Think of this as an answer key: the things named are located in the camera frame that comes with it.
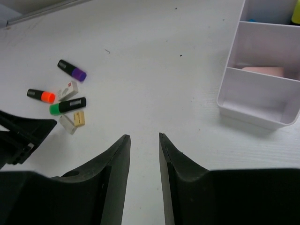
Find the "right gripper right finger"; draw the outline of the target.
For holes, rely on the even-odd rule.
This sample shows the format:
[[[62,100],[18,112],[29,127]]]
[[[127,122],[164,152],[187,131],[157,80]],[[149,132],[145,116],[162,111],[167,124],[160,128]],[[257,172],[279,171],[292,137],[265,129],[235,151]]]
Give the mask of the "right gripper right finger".
[[[210,171],[159,134],[167,225],[297,225],[300,171],[293,168]]]

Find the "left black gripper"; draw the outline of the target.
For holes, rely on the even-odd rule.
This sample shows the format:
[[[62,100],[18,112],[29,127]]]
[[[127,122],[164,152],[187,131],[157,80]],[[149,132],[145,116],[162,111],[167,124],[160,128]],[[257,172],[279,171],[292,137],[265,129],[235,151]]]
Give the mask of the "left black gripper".
[[[23,164],[57,125],[54,119],[30,119],[0,112],[0,167]]]

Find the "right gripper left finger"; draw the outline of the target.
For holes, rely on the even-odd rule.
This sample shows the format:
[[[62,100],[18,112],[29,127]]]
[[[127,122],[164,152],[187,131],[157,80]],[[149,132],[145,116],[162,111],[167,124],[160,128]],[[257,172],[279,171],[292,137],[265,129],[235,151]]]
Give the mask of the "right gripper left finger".
[[[63,176],[0,174],[3,225],[120,225],[130,165],[129,135]]]

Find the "green cap highlighter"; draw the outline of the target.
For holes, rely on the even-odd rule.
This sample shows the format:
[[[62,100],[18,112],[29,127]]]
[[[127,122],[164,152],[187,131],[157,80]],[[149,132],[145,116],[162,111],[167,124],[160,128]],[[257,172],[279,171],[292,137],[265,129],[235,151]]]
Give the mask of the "green cap highlighter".
[[[60,103],[50,105],[49,112],[51,115],[61,115],[74,111],[77,109],[85,108],[87,105],[87,100],[85,97],[76,98],[68,101],[62,101]]]

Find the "white grey eraser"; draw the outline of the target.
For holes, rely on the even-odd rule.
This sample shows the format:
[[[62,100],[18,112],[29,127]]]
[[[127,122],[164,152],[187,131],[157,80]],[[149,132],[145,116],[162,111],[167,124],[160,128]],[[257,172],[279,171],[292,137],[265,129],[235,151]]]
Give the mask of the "white grey eraser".
[[[75,133],[75,131],[77,130],[77,127],[74,125],[73,121],[66,115],[60,116],[59,123],[71,135],[73,135]]]

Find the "yellow eraser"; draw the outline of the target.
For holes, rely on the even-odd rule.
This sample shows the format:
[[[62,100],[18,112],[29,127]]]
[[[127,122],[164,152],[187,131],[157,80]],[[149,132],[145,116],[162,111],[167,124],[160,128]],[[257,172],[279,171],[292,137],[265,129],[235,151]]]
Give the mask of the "yellow eraser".
[[[74,126],[82,127],[85,125],[85,115],[84,111],[77,111],[74,113]]]

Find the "white staples box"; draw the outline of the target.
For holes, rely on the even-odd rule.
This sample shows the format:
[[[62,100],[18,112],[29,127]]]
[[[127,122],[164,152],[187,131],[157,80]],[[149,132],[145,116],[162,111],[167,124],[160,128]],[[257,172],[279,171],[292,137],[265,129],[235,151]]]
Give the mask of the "white staples box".
[[[78,94],[78,85],[75,81],[70,81],[57,92],[58,101],[66,101]]]

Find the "purple cap highlighter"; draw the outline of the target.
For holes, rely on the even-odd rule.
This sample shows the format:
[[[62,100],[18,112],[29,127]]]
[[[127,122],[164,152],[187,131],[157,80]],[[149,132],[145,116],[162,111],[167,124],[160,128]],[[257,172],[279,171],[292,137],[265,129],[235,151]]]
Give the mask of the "purple cap highlighter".
[[[59,60],[57,66],[63,72],[65,72],[66,74],[68,74],[69,76],[71,76],[72,78],[76,79],[79,82],[83,82],[87,77],[87,74],[84,71],[68,63],[67,61]]]

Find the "pink white stapler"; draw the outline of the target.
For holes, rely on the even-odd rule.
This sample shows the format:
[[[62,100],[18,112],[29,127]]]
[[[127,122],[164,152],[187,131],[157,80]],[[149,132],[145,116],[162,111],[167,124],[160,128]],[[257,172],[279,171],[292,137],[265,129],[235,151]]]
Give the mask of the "pink white stapler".
[[[276,77],[284,77],[284,68],[283,67],[244,67],[244,71],[260,73],[264,75],[272,75]]]

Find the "yellow cap highlighter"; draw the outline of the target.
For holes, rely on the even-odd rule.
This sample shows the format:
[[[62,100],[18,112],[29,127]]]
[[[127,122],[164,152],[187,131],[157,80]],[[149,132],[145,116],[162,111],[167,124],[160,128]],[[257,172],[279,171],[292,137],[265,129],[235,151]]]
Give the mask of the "yellow cap highlighter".
[[[291,25],[300,25],[300,0],[297,0],[292,17]]]

